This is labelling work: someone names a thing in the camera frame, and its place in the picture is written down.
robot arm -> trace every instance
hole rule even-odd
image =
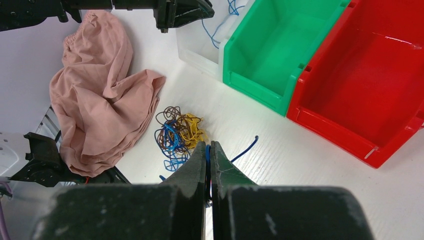
[[[72,173],[62,161],[56,142],[35,133],[0,134],[0,182],[35,182],[54,187],[58,182],[129,183],[116,167],[95,178]]]
[[[84,9],[152,9],[156,27],[167,33],[215,14],[209,0],[3,0],[0,1],[0,32],[38,25],[46,18],[68,22],[67,13],[82,22]]]

white wall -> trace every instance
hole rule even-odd
[[[70,17],[67,23],[52,17],[37,26],[0,32],[0,131],[36,131],[50,106],[50,80],[63,67],[63,41],[78,25]],[[30,182],[11,187],[13,199],[1,200],[6,224],[11,239],[26,240],[60,187]]]
[[[70,16],[0,32],[0,131],[34,132],[50,106],[49,83],[63,67],[63,41],[78,28]]]

yellow wire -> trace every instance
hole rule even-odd
[[[198,142],[205,141],[208,136],[205,130],[199,128],[199,124],[203,121],[203,118],[199,119],[192,113],[184,114],[185,121],[188,122],[186,129],[180,132],[182,139],[185,141],[185,146],[188,149],[194,149]]]

red bin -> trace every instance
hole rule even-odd
[[[424,123],[424,0],[352,0],[287,117],[374,168]]]

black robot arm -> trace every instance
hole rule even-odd
[[[209,0],[1,0],[0,32],[35,26],[49,17],[65,23],[67,13],[81,23],[81,10],[113,8],[152,9],[162,33],[215,14]]]

